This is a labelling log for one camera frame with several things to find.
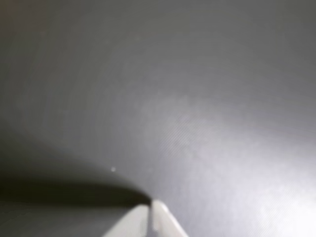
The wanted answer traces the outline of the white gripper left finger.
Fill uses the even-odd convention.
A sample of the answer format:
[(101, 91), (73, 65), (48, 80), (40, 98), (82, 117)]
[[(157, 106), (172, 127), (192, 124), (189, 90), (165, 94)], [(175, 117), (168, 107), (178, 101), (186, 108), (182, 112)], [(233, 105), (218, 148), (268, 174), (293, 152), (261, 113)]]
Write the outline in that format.
[(145, 237), (148, 232), (149, 207), (138, 205), (116, 222), (104, 237)]

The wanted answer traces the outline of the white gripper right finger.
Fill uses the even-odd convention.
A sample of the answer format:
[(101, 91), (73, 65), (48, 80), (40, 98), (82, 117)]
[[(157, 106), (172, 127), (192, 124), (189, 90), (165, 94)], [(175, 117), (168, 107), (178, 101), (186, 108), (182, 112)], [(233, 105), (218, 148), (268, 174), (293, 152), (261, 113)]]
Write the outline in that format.
[(159, 237), (189, 237), (162, 201), (154, 199), (151, 206), (153, 229)]

